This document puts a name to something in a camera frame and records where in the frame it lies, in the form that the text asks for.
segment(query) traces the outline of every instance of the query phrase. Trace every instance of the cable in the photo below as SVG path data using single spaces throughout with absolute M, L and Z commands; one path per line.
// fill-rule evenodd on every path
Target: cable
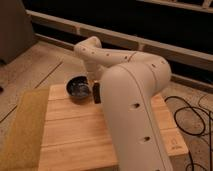
M 201 105 L 201 100 L 205 97 L 206 95 L 202 96 L 199 101 L 198 101 L 198 106 L 192 106 L 189 102 L 187 102 L 184 98 L 182 97 L 179 97 L 179 96 L 169 96 L 165 99 L 165 101 L 168 101 L 169 99 L 178 99 L 180 101 L 183 101 L 187 106 L 184 106 L 184 107 L 181 107 L 179 109 L 177 109 L 175 112 L 174 112 L 174 120 L 175 120 L 175 123 L 177 125 L 177 127 L 183 131 L 184 133 L 190 135 L 190 136 L 196 136 L 200 139 L 202 139 L 208 146 L 209 146 L 209 159 L 210 159 L 210 164 L 209 164 L 209 168 L 210 168 L 210 171 L 212 171 L 212 142 L 211 142 L 211 133 L 213 132 L 211 130 L 211 121 L 213 121 L 213 118 L 211 117 L 211 113 L 212 111 L 203 107 Z M 189 132 L 187 130 L 185 130 L 179 123 L 178 123 L 178 120 L 177 120 L 177 116 L 178 114 L 185 110 L 185 109 L 191 109 L 194 114 L 199 118 L 199 120 L 201 121 L 202 123 L 202 130 L 197 132 L 197 133 L 194 133 L 194 132 Z M 206 123 L 204 121 L 204 119 L 202 118 L 201 114 L 199 112 L 202 112 L 203 114 L 205 114 L 206 116 L 208 116 L 208 120 L 209 120 L 209 130 L 208 132 L 206 133 Z M 203 136 L 207 136 L 209 135 L 209 143 L 203 138 Z M 191 166 L 191 170 L 194 171 L 195 167 L 194 166 L 198 166 L 200 168 L 202 168 L 204 171 L 208 171 L 205 167 L 203 167 L 201 164 L 199 163 L 195 163 L 193 161 L 193 158 L 192 158 L 192 155 L 191 155 L 191 152 L 189 151 L 189 158 L 190 158 L 190 164 L 188 164 L 185 168 L 186 171 L 188 171 L 188 168 Z

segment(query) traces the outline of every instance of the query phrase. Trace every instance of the floor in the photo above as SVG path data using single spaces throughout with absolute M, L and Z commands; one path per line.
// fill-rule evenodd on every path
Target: floor
M 24 91 L 48 87 L 52 84 L 66 83 L 74 76 L 85 74 L 82 61 L 74 56 L 72 51 L 40 41 L 10 64 L 0 65 L 0 85 L 4 87 L 4 92 L 0 94 L 0 120 L 10 114 L 0 123 L 0 149 L 13 120 L 18 99 Z M 168 87 L 162 91 L 164 98 L 180 96 L 193 106 L 197 106 L 199 99 L 205 94 L 205 92 L 174 82 L 170 82 Z M 174 99 L 169 100 L 167 104 L 173 113 L 185 105 L 183 102 Z M 202 99 L 201 104 L 213 110 L 213 95 L 207 94 Z M 208 123 L 208 118 L 204 114 L 201 115 Z M 190 132 L 199 132 L 202 129 L 198 117 L 195 117 L 190 110 L 181 112 L 178 122 Z M 194 161 L 209 170 L 208 145 L 200 138 L 186 135 L 183 132 L 182 135 Z M 189 162 L 188 155 L 172 160 L 175 171 L 185 170 Z M 203 171 L 200 167 L 196 166 L 195 168 L 196 171 Z

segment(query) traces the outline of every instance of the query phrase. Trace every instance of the wooden platform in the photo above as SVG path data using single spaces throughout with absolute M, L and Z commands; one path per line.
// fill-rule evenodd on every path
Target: wooden platform
M 188 148 L 161 95 L 153 110 L 169 156 Z M 65 85 L 50 88 L 39 171 L 80 171 L 113 168 L 118 164 L 101 106 L 92 99 L 74 103 Z

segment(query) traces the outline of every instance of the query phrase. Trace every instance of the black bowl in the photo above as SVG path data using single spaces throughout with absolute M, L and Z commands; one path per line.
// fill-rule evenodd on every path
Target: black bowl
M 67 83 L 67 92 L 74 99 L 84 99 L 91 94 L 85 76 L 74 77 Z

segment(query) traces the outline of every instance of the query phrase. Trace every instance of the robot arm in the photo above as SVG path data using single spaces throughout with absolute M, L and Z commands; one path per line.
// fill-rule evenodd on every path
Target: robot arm
M 78 43 L 74 51 L 93 79 L 100 79 L 103 112 L 121 171 L 172 171 L 151 107 L 152 96 L 170 80 L 166 60 L 102 49 L 96 37 Z M 100 65 L 110 68 L 102 73 Z

